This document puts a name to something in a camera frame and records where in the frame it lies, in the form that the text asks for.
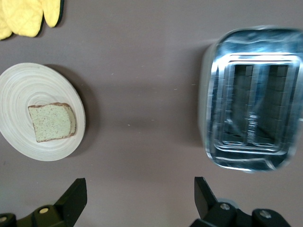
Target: yellow oven mitt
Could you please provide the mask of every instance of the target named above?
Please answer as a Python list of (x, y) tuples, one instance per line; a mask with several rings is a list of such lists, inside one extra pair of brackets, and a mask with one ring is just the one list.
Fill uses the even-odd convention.
[(63, 0), (0, 0), (0, 5), (0, 39), (9, 37), (11, 32), (35, 37), (43, 14), (49, 27), (57, 25)]

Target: screw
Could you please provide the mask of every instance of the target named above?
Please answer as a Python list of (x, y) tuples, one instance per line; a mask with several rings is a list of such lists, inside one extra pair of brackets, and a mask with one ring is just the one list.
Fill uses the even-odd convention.
[(39, 213), (40, 214), (45, 214), (47, 211), (48, 211), (48, 208), (45, 207), (45, 208), (42, 208), (41, 210), (39, 210)]
[(222, 203), (221, 205), (220, 205), (220, 207), (221, 207), (221, 209), (223, 209), (223, 210), (229, 210), (231, 207), (228, 205), (228, 204), (226, 204), (226, 203)]
[(3, 216), (0, 218), (0, 223), (6, 221), (6, 219), (8, 219), (6, 216)]
[(266, 210), (261, 210), (261, 211), (260, 211), (260, 215), (261, 215), (262, 217), (264, 217), (264, 218), (271, 218), (270, 213), (269, 213), (268, 211), (266, 211)]

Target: plate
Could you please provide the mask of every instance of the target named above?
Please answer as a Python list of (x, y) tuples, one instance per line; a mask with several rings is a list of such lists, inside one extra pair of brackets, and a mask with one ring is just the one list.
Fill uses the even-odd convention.
[[(55, 102), (70, 105), (76, 117), (76, 133), (38, 143), (27, 107)], [(71, 83), (53, 69), (35, 63), (14, 65), (0, 76), (0, 131), (16, 150), (30, 158), (62, 159), (79, 146), (84, 136), (82, 101)]]

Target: quilted oven mitt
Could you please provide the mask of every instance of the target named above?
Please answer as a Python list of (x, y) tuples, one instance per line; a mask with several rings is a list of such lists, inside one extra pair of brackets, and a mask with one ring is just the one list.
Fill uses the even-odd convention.
[(43, 19), (55, 27), (61, 17), (63, 0), (0, 0), (0, 40), (17, 35), (35, 37)]

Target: white plate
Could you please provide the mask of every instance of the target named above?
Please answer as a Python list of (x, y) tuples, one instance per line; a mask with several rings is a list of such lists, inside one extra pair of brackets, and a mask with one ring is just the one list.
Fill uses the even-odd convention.
[[(27, 107), (67, 103), (76, 117), (76, 133), (66, 139), (36, 141)], [(71, 154), (85, 131), (85, 112), (79, 95), (70, 82), (49, 67), (21, 63), (0, 76), (0, 131), (19, 152), (41, 161), (55, 161)]]

